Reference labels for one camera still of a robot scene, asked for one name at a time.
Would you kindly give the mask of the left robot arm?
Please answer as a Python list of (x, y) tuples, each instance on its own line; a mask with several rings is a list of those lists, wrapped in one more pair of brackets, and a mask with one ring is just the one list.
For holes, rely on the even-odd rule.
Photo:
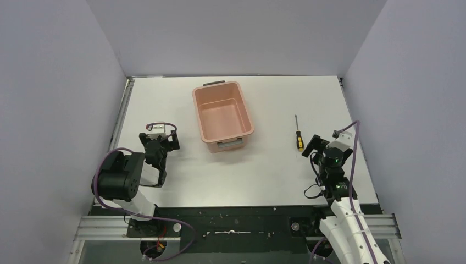
[(130, 215), (128, 235), (156, 237), (163, 234), (165, 224), (159, 220), (159, 208), (139, 190), (141, 186), (160, 188), (167, 177), (168, 153), (180, 148), (177, 133), (155, 125), (138, 138), (143, 152), (129, 155), (115, 151), (106, 157), (98, 172), (92, 192), (112, 201)]

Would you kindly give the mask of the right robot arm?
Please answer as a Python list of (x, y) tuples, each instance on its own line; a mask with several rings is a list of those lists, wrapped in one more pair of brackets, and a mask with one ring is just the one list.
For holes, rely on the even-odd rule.
[(364, 218), (357, 193), (343, 165), (353, 153), (351, 133), (341, 132), (334, 141), (313, 135), (302, 152), (316, 171), (317, 185), (329, 205), (319, 220), (319, 230), (341, 263), (389, 263)]

